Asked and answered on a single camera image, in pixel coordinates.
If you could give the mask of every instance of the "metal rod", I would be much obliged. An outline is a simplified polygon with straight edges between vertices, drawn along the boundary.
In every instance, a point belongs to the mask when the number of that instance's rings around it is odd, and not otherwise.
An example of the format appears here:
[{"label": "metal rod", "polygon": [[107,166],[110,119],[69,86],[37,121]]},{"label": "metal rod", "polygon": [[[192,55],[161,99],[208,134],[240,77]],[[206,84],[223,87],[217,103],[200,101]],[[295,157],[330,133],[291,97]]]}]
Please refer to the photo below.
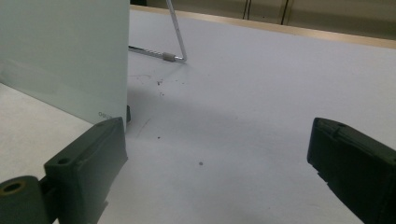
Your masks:
[{"label": "metal rod", "polygon": [[148,55],[148,56],[151,56],[154,58],[164,59],[168,62],[184,63],[187,61],[187,53],[186,53],[186,49],[184,48],[184,43],[183,43],[183,38],[181,37],[180,28],[178,26],[177,16],[176,16],[175,10],[173,8],[172,1],[166,0],[166,4],[169,7],[169,12],[171,14],[172,22],[174,24],[176,35],[177,35],[178,44],[180,45],[181,54],[183,55],[183,57],[177,57],[175,54],[171,54],[171,53],[167,53],[167,52],[160,53],[160,52],[157,52],[154,50],[141,49],[141,48],[137,48],[137,47],[133,47],[133,46],[129,46],[128,49],[129,49],[129,51],[132,51],[135,53]]}]

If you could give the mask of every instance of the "white table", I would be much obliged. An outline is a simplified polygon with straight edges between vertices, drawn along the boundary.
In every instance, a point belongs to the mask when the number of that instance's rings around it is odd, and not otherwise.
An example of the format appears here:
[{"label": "white table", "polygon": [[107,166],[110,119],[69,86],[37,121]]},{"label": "white table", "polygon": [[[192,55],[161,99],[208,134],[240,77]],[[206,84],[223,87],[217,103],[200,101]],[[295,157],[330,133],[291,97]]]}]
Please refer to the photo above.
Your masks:
[{"label": "white table", "polygon": [[[396,148],[396,49],[179,18],[189,60],[130,54],[129,160],[99,223],[361,223],[306,162],[315,117]],[[169,17],[130,44],[177,52]],[[0,85],[0,179],[42,177],[91,124]]]}]

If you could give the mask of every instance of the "glass panel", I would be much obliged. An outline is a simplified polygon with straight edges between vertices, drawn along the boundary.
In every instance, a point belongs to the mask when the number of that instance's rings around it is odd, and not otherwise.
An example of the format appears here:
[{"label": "glass panel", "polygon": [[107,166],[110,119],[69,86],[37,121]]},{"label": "glass panel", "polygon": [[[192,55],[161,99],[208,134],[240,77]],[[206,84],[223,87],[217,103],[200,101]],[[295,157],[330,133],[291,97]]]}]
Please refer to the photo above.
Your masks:
[{"label": "glass panel", "polygon": [[126,117],[128,0],[0,0],[0,82],[88,122]]}]

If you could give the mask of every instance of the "screw hole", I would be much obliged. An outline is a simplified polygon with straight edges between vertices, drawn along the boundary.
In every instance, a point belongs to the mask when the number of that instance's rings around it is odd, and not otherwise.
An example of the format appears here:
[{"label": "screw hole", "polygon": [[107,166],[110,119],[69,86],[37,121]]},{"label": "screw hole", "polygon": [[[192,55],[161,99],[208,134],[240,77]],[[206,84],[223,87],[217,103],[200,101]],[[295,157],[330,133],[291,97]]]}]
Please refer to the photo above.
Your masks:
[{"label": "screw hole", "polygon": [[3,191],[5,193],[10,193],[11,191],[15,191],[15,190],[19,189],[21,186],[22,186],[21,183],[13,183],[13,184],[10,184],[10,185],[6,186],[3,189]]},{"label": "screw hole", "polygon": [[63,158],[63,159],[61,159],[61,160],[58,161],[58,164],[60,164],[60,165],[65,165],[65,164],[67,164],[68,162],[70,162],[70,159],[68,159],[68,158]]},{"label": "screw hole", "polygon": [[0,189],[0,197],[16,193],[16,192],[22,190],[25,185],[26,185],[26,183],[24,181],[15,181],[15,182],[9,183],[4,188]]}]

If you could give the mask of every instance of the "wooden cabinet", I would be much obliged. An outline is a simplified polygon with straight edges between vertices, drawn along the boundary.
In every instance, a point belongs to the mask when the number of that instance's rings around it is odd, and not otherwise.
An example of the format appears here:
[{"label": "wooden cabinet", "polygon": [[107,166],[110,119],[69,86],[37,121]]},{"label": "wooden cabinet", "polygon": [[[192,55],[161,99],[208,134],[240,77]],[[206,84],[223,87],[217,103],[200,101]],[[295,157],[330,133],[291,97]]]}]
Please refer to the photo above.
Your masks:
[{"label": "wooden cabinet", "polygon": [[[176,10],[242,19],[247,1],[173,0],[173,4]],[[166,8],[165,0],[147,2],[149,7]],[[249,12],[251,21],[396,39],[395,0],[251,0]]]}]

